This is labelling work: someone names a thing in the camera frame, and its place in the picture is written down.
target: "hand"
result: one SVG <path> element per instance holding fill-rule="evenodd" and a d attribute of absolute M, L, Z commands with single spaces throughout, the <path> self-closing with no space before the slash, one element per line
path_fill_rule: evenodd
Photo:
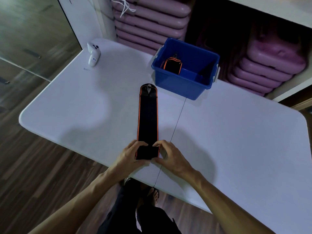
<path fill-rule="evenodd" d="M 123 149 L 115 162 L 106 170 L 114 183 L 127 178 L 130 173 L 143 165 L 149 165 L 149 160 L 135 160 L 135 152 L 140 146 L 148 146 L 143 141 L 133 140 L 127 147 Z"/>
<path fill-rule="evenodd" d="M 190 173 L 194 170 L 185 157 L 181 154 L 180 150 L 174 146 L 173 143 L 165 140 L 156 141 L 153 146 L 163 147 L 167 152 L 166 159 L 154 157 L 152 160 L 164 166 L 174 175 L 186 180 Z"/>

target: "pant leg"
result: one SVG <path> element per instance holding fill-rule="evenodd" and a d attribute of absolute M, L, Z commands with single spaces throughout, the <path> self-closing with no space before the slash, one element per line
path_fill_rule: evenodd
<path fill-rule="evenodd" d="M 138 222 L 142 233 L 149 234 L 181 234 L 174 219 L 168 217 L 166 212 L 150 204 L 142 205 L 137 211 Z"/>
<path fill-rule="evenodd" d="M 130 179 L 120 189 L 117 199 L 97 234 L 141 233 L 136 226 L 135 210 L 140 197 L 140 182 Z"/>

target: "white folding table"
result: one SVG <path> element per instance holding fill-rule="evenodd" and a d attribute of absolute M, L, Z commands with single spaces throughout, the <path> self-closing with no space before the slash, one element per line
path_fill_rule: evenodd
<path fill-rule="evenodd" d="M 105 39 L 88 65 L 86 49 L 21 113 L 27 130 L 109 166 L 137 136 L 140 86 L 152 83 L 152 56 Z M 297 111 L 217 81 L 196 101 L 158 88 L 159 139 L 276 233 L 312 230 L 312 162 Z M 184 181 L 158 165 L 132 177 L 209 211 Z"/>

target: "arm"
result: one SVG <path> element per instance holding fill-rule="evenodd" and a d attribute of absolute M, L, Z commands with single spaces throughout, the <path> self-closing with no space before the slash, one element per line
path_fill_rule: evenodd
<path fill-rule="evenodd" d="M 139 167 L 149 164 L 146 160 L 135 160 L 135 152 L 142 145 L 147 146 L 145 142 L 132 141 L 113 165 L 29 234 L 76 233 L 94 206 L 113 185 L 125 179 Z"/>
<path fill-rule="evenodd" d="M 153 146 L 162 146 L 167 152 L 166 159 L 157 157 L 153 160 L 187 181 L 201 196 L 227 234 L 274 234 L 192 168 L 174 144 L 161 140 Z"/>

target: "blue plastic bin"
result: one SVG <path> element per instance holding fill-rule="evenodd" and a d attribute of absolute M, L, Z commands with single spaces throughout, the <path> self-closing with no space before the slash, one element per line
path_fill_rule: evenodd
<path fill-rule="evenodd" d="M 182 62 L 179 75 L 160 68 L 175 52 Z M 196 100 L 204 90 L 211 88 L 219 59 L 216 53 L 168 38 L 152 63 L 155 83 L 158 87 Z"/>

